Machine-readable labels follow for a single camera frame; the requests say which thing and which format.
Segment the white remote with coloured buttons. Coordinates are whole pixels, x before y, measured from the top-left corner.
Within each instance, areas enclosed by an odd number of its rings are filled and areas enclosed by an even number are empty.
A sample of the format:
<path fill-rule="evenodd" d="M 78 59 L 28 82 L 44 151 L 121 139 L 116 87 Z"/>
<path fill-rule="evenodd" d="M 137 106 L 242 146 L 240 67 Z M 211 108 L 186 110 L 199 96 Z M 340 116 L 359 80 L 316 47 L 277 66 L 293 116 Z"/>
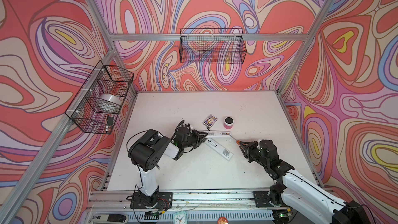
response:
<path fill-rule="evenodd" d="M 205 131 L 207 133 L 207 138 L 227 138 L 231 136 L 230 132 L 227 131 Z"/>

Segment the white remote control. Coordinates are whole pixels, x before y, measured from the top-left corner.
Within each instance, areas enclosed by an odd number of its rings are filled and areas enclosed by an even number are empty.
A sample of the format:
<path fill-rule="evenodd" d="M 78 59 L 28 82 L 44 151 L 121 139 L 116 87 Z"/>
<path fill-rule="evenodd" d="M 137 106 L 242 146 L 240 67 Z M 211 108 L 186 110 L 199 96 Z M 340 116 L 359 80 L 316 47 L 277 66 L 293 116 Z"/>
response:
<path fill-rule="evenodd" d="M 206 139 L 205 144 L 227 161 L 230 161 L 234 155 L 228 149 L 226 149 L 224 146 L 222 146 L 220 143 L 216 142 L 213 139 Z"/>

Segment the orange handled screwdriver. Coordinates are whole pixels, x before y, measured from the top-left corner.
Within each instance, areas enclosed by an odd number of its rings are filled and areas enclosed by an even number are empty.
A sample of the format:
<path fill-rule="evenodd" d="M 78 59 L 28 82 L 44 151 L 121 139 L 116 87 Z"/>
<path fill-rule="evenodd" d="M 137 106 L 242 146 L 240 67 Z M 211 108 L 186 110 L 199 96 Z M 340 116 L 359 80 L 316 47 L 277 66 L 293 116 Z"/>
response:
<path fill-rule="evenodd" d="M 236 144 L 236 145 L 240 145 L 240 140 L 237 140 L 235 137 L 233 137 L 232 135 L 229 136 L 229 141 L 232 144 Z"/>

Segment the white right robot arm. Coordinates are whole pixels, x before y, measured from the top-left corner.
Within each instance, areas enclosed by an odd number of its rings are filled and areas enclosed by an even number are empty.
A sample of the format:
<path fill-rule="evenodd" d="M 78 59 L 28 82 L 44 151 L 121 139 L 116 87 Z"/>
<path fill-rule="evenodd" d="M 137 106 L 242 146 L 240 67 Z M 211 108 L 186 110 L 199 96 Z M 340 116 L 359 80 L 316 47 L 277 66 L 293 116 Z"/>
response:
<path fill-rule="evenodd" d="M 356 201 L 347 202 L 320 188 L 301 175 L 292 165 L 280 159 L 271 140 L 237 141 L 249 163 L 255 162 L 274 180 L 265 196 L 255 193 L 257 204 L 288 206 L 315 224 L 371 224 L 370 209 Z"/>

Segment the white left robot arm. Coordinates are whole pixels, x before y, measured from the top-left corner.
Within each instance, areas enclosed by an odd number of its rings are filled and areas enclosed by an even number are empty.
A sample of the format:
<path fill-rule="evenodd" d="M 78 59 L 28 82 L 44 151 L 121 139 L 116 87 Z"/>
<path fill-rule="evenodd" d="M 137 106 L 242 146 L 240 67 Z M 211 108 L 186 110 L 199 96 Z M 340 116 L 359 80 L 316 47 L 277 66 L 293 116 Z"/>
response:
<path fill-rule="evenodd" d="M 200 147 L 208 136 L 207 132 L 195 130 L 184 121 L 177 125 L 170 138 L 154 129 L 139 134 L 141 137 L 132 145 L 127 144 L 126 150 L 132 164 L 138 167 L 141 181 L 139 192 L 145 197 L 153 197 L 159 191 L 154 169 L 164 155 L 177 161 L 190 152 L 188 148 L 194 150 Z"/>

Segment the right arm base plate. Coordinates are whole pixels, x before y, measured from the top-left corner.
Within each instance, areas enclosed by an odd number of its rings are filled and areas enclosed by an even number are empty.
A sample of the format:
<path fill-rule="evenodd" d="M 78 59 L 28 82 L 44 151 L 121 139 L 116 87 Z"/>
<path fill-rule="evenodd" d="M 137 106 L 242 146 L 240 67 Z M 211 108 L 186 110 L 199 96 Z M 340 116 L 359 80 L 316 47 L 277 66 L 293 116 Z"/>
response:
<path fill-rule="evenodd" d="M 286 208 L 289 207 L 286 204 L 274 204 L 271 203 L 269 199 L 269 191 L 268 190 L 257 190 L 253 191 L 252 200 L 255 202 L 257 208 L 265 208 L 265 207 L 274 207 L 274 208 Z"/>

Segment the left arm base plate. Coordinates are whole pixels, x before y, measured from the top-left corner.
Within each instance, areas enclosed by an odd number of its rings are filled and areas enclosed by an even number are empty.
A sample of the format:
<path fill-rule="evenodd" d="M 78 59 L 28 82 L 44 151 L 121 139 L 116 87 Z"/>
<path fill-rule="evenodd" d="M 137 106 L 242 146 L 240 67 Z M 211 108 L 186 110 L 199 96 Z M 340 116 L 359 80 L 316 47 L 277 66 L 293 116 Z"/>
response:
<path fill-rule="evenodd" d="M 155 192 L 152 196 L 146 196 L 138 191 L 131 197 L 130 209 L 169 209 L 172 207 L 172 200 L 172 192 Z"/>

